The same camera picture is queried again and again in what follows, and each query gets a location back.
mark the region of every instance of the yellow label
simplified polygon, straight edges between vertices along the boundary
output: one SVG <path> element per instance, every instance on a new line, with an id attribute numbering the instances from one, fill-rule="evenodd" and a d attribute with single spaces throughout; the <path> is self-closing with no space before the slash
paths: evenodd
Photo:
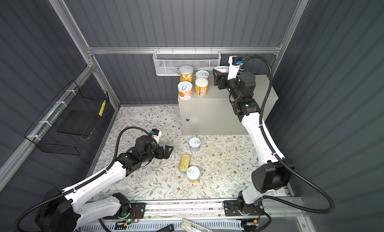
<path id="1" fill-rule="evenodd" d="M 188 167 L 189 167 L 189 161 L 191 157 L 189 155 L 184 154 L 181 156 L 181 161 L 180 161 L 180 166 L 179 169 L 180 171 L 186 172 Z"/>
<path id="2" fill-rule="evenodd" d="M 207 95 L 207 92 L 208 92 L 208 86 L 205 86 L 205 87 L 199 87 L 199 86 L 195 86 L 195 91 L 196 91 L 196 95 L 198 96 L 205 96 Z"/>
<path id="3" fill-rule="evenodd" d="M 103 115 L 103 112 L 104 112 L 104 108 L 105 108 L 105 100 L 103 101 L 103 104 L 101 105 L 101 108 L 100 108 L 100 111 L 99 111 L 99 115 Z"/>

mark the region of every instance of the can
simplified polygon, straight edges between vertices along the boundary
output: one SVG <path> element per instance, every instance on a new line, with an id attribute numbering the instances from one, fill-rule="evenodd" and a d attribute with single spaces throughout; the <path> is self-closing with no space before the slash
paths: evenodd
<path id="1" fill-rule="evenodd" d="M 192 97 L 192 83 L 188 81 L 180 82 L 177 85 L 177 89 L 181 99 L 188 100 Z"/>
<path id="2" fill-rule="evenodd" d="M 200 150 L 200 144 L 201 141 L 197 137 L 193 137 L 189 140 L 189 148 L 191 149 L 192 152 L 197 152 Z"/>
<path id="3" fill-rule="evenodd" d="M 191 166 L 187 170 L 187 179 L 191 183 L 197 183 L 200 180 L 200 169 L 196 166 Z"/>
<path id="4" fill-rule="evenodd" d="M 199 78 L 208 79 L 208 77 L 209 77 L 208 71 L 200 70 L 196 72 L 196 79 L 199 79 Z"/>
<path id="5" fill-rule="evenodd" d="M 198 96 L 205 96 L 208 93 L 208 80 L 204 78 L 196 79 L 195 90 Z"/>
<path id="6" fill-rule="evenodd" d="M 181 156 L 179 170 L 182 173 L 187 173 L 187 169 L 189 167 L 189 161 L 190 160 L 191 160 L 191 157 L 189 155 L 184 154 L 183 156 Z"/>
<path id="7" fill-rule="evenodd" d="M 189 65 L 184 65 L 179 68 L 180 81 L 193 82 L 193 68 Z"/>
<path id="8" fill-rule="evenodd" d="M 217 67 L 214 67 L 214 69 L 216 69 L 217 71 L 222 72 L 222 73 L 229 72 L 228 66 L 217 66 Z"/>

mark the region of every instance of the floral tablecloth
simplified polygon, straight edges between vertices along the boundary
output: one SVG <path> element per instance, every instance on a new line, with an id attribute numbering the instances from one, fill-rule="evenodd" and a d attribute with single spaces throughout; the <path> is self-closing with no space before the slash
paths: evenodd
<path id="1" fill-rule="evenodd" d="M 116 139 L 127 126 L 148 131 L 162 131 L 159 145 L 174 146 L 167 160 L 154 159 L 146 167 L 100 191 L 94 201 L 121 192 L 130 200 L 202 199 L 237 197 L 251 183 L 251 173 L 258 167 L 258 157 L 248 135 L 198 135 L 202 141 L 198 152 L 191 152 L 188 141 L 193 136 L 182 135 L 178 106 L 121 107 L 109 133 L 94 172 L 108 166 L 112 160 Z M 120 140 L 119 153 L 134 146 L 143 135 L 137 129 L 126 131 Z M 190 166 L 200 169 L 200 181 L 192 184 L 178 167 L 181 156 L 191 156 Z M 273 196 L 286 196 L 281 188 Z"/>

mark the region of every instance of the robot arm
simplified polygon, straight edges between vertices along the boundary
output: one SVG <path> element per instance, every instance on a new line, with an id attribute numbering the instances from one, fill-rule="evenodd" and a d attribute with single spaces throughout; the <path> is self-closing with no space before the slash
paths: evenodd
<path id="1" fill-rule="evenodd" d="M 253 204 L 261 200 L 263 195 L 286 186 L 292 175 L 289 170 L 278 162 L 262 135 L 259 125 L 261 110 L 252 98 L 256 86 L 255 76 L 250 72 L 238 73 L 242 64 L 241 60 L 242 58 L 239 56 L 230 56 L 228 73 L 213 70 L 214 84 L 218 86 L 218 89 L 227 89 L 229 91 L 230 97 L 233 98 L 233 101 L 230 100 L 233 111 L 247 129 L 259 157 L 260 167 L 252 172 L 252 184 L 239 194 L 240 209 L 247 204 Z M 262 124 L 275 152 L 280 158 L 284 159 L 284 155 L 273 142 L 264 121 L 262 121 Z M 285 163 L 291 168 L 295 167 L 292 160 L 285 160 Z"/>
<path id="2" fill-rule="evenodd" d="M 160 131 L 152 129 L 151 136 L 143 135 L 137 138 L 135 146 L 128 149 L 125 153 L 119 154 L 109 169 L 106 167 L 83 181 L 66 187 L 62 191 L 59 191 L 57 188 L 48 191 L 43 201 L 66 191 L 69 193 L 45 203 L 39 208 L 35 221 L 41 231 L 71 232 L 81 225 L 106 216 L 116 215 L 122 219 L 128 218 L 132 208 L 129 200 L 121 193 L 113 194 L 102 201 L 86 202 L 101 189 L 139 169 L 142 163 L 151 162 L 154 158 L 169 158 L 173 147 L 166 145 L 164 149 L 158 146 L 160 136 Z M 81 184 L 84 184 L 84 186 L 76 190 L 75 188 Z"/>

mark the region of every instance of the work surface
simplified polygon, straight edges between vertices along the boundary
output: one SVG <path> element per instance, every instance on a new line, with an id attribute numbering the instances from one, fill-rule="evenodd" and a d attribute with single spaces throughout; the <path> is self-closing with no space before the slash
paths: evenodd
<path id="1" fill-rule="evenodd" d="M 178 106 L 142 106 L 120 108 L 94 172 L 108 166 L 117 136 L 127 126 L 161 130 L 160 146 L 174 146 L 174 151 L 169 159 L 154 159 L 146 167 L 106 187 L 93 197 L 94 201 L 116 192 L 130 200 L 237 197 L 239 191 L 250 185 L 251 173 L 258 167 L 257 153 L 248 135 L 197 136 L 202 141 L 201 149 L 191 152 L 188 141 L 193 136 L 182 135 Z M 133 147 L 142 134 L 136 129 L 123 133 L 119 153 Z M 200 168 L 198 183 L 190 183 L 179 171 L 183 154 L 191 156 L 190 166 Z M 286 196 L 286 193 L 281 188 L 271 195 Z"/>

